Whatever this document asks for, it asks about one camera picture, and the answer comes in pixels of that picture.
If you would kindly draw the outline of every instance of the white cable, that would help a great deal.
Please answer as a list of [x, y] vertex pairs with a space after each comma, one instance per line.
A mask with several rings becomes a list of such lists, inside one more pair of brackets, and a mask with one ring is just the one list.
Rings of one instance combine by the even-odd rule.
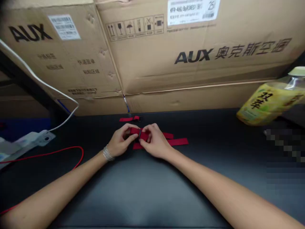
[[58, 129], [59, 127], [61, 127], [63, 124], [65, 124], [71, 117], [72, 115], [74, 114], [74, 112], [77, 110], [77, 108], [79, 107], [79, 103], [72, 99], [71, 97], [67, 96], [66, 94], [62, 93], [61, 91], [57, 90], [56, 88], [53, 88], [52, 86], [50, 86], [49, 84], [43, 82], [41, 79], [39, 79], [36, 74], [32, 71], [32, 69], [27, 65], [27, 63], [17, 54], [15, 53], [7, 44], [5, 44], [1, 39], [0, 39], [0, 43], [3, 45], [4, 48], [6, 48], [9, 52], [11, 52], [15, 57], [17, 57], [18, 60], [21, 61], [21, 63], [29, 70], [29, 72], [31, 73], [31, 75], [37, 79], [40, 83], [46, 85], [47, 87], [53, 89], [54, 91], [62, 94], [63, 96], [67, 97], [68, 99], [72, 100], [73, 102], [75, 102], [77, 104], [77, 107], [71, 112], [71, 114], [69, 115], [69, 117], [62, 123], [60, 124], [59, 126], [49, 130], [49, 131], [53, 131], [53, 130], [56, 130]]

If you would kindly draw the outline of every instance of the red strap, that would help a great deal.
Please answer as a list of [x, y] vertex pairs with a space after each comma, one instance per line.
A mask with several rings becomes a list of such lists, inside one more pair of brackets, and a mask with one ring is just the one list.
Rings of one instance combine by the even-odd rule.
[[132, 134], [140, 134], [140, 130], [137, 128], [130, 128], [130, 135]]
[[[140, 134], [140, 130], [136, 129], [136, 128], [130, 128], [130, 134]], [[167, 139], [174, 139], [174, 135], [173, 134], [169, 134], [169, 133], [163, 133], [164, 137]], [[148, 139], [148, 134], [146, 134], [145, 132], [141, 132], [141, 136], [140, 139], [143, 139], [144, 141], [147, 141]]]
[[119, 121], [139, 121], [139, 120], [140, 120], [139, 116], [134, 116], [134, 117], [131, 117], [131, 118], [120, 118]]
[[[176, 145], [188, 145], [188, 140], [187, 138], [179, 138], [179, 139], [169, 139], [167, 140], [168, 143], [171, 146], [176, 146]], [[135, 142], [133, 144], [133, 149], [143, 149], [143, 147], [140, 145], [140, 143]]]
[[166, 139], [174, 139], [174, 135], [173, 134], [169, 134], [169, 133], [163, 133], [164, 137]]

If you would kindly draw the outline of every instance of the bracelet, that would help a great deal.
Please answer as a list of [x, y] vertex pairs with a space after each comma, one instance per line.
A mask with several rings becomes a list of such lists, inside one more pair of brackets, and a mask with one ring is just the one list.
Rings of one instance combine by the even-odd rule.
[[114, 157], [111, 156], [111, 154], [109, 153], [108, 149], [107, 149], [107, 145], [105, 146], [105, 148], [103, 149], [103, 154], [104, 157], [106, 158], [107, 161], [114, 161]]

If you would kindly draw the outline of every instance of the forearm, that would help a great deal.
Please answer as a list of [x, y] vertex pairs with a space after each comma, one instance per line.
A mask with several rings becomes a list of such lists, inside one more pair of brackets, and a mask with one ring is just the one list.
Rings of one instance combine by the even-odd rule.
[[1, 218], [5, 229], [43, 229], [57, 217], [86, 182], [107, 162], [100, 152], [25, 199]]
[[249, 189], [173, 150], [165, 158], [188, 177], [235, 228], [302, 228], [298, 221]]

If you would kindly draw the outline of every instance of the bottle label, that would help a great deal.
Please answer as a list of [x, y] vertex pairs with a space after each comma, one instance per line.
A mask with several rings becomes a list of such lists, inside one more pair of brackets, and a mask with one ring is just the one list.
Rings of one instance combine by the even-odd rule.
[[302, 100], [304, 93], [305, 91], [284, 90], [263, 84], [237, 115], [252, 125], [268, 123]]

